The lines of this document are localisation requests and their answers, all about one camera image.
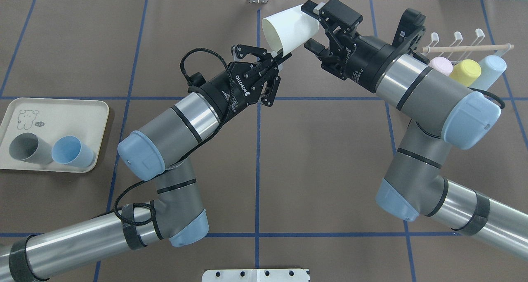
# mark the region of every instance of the bear drawing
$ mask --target bear drawing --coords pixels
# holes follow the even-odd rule
[[[21,109],[19,112],[18,129],[29,129],[33,125],[36,115],[39,111],[31,111],[30,109]]]

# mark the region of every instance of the wooden dowel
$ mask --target wooden dowel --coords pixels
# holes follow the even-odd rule
[[[465,52],[465,51],[498,51],[513,50],[513,45],[466,45],[461,47],[423,47],[422,53],[442,53],[442,52]]]

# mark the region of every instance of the yellow cup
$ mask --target yellow cup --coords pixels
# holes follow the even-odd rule
[[[466,59],[453,67],[450,78],[458,81],[460,84],[469,87],[480,77],[482,73],[481,66],[471,59]]]

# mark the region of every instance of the grid line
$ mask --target grid line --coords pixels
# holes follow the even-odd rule
[[[260,9],[257,9],[257,47],[260,47]],[[260,103],[257,103],[257,153],[255,177],[255,268],[260,268]]]
[[[125,131],[125,125],[127,122],[128,117],[128,108],[130,106],[130,96],[132,95],[132,88],[134,86],[134,76],[136,74],[136,66],[137,66],[137,58],[139,56],[139,49],[141,47],[141,36],[143,35],[143,26],[145,24],[145,15],[147,14],[147,6],[149,5],[149,0],[145,0],[145,3],[143,5],[143,15],[141,17],[141,24],[139,26],[139,34],[137,37],[137,45],[136,45],[136,53],[134,54],[134,63],[132,64],[132,73],[130,74],[130,84],[128,85],[128,95],[127,95],[127,103],[125,104],[125,111],[123,113],[123,122],[121,124],[121,131],[119,132],[119,142],[123,139],[123,132]],[[111,210],[112,205],[112,198],[113,198],[113,190],[116,185],[116,178],[117,178],[117,164],[119,162],[119,153],[116,153],[115,155],[115,162],[113,164],[113,173],[112,173],[112,181],[110,184],[110,190],[108,192],[108,201],[106,204],[106,211],[109,212]],[[101,267],[101,261],[98,261],[96,263],[96,269],[94,272],[94,282],[98,281],[99,278],[99,269]]]
[[[493,38],[490,21],[488,20],[488,14],[486,12],[486,6],[484,4],[484,0],[481,0],[481,7],[482,7],[482,13],[484,14],[484,21],[486,22],[486,28],[488,30],[488,34],[490,35],[490,41],[492,45],[494,45],[495,40]],[[504,79],[504,84],[506,86],[506,89],[508,90],[508,96],[509,96],[509,100],[511,101],[511,105],[513,107],[513,112],[515,113],[515,118],[517,118],[517,124],[519,124],[519,128],[521,130],[521,135],[524,140],[524,145],[526,149],[528,150],[528,139],[526,138],[526,132],[524,131],[523,122],[521,121],[521,116],[519,114],[519,111],[517,110],[517,105],[515,104],[515,100],[514,100],[515,98],[513,97],[512,89],[509,86],[508,77],[506,77],[506,72],[502,73],[502,77]]]
[[[374,2],[373,0],[370,0],[370,11],[372,15],[372,27],[374,28],[374,36],[377,37],[377,28],[376,28],[376,18],[375,18],[375,10],[374,10]],[[396,143],[394,141],[394,130],[392,128],[392,120],[390,115],[390,109],[389,104],[385,102],[385,112],[387,114],[387,123],[389,125],[389,136],[391,139],[391,147],[392,147],[392,154],[396,154]],[[409,267],[411,270],[411,278],[412,282],[416,282],[416,273],[415,273],[415,262],[413,259],[413,247],[411,246],[411,237],[409,235],[409,226],[407,225],[407,221],[403,220],[403,228],[404,228],[404,235],[405,235],[405,242],[407,243],[407,254],[409,256]]]
[[[59,100],[111,100],[124,101],[128,96],[1,96],[0,100],[15,100],[17,98],[54,98]],[[185,98],[184,96],[130,96],[132,101],[162,101],[175,100],[179,101]],[[528,101],[528,97],[501,97],[503,101]],[[383,101],[383,99],[374,96],[277,96],[275,101]]]
[[[24,33],[26,32],[26,28],[28,27],[28,24],[30,22],[31,14],[33,13],[33,8],[35,7],[35,3],[36,3],[36,0],[33,0],[31,2],[31,7],[30,7],[30,10],[28,11],[28,16],[26,17],[26,21],[24,22],[24,26],[22,27],[22,31],[20,32],[19,40],[16,42],[15,50],[13,51],[13,56],[11,57],[11,61],[9,62],[9,66],[7,67],[4,81],[2,82],[2,87],[0,88],[0,96],[4,94],[5,86],[7,85],[7,79],[9,79],[11,68],[13,67],[13,64],[15,63],[15,58],[17,57],[20,44],[22,43],[22,38],[24,38]]]
[[[0,237],[27,237],[43,232],[0,232]],[[405,232],[210,232],[205,237],[406,237]],[[454,231],[409,232],[410,237],[460,237]]]

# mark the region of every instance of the beige tray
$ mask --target beige tray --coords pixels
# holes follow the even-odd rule
[[[66,173],[90,171],[97,163],[109,112],[108,105],[102,101],[52,98],[13,100],[7,107],[0,125],[0,169]],[[15,160],[9,155],[9,145],[15,137],[24,132],[34,133],[51,146],[61,137],[74,135],[94,151],[94,162],[86,168],[77,168],[54,161],[48,165],[37,165]]]

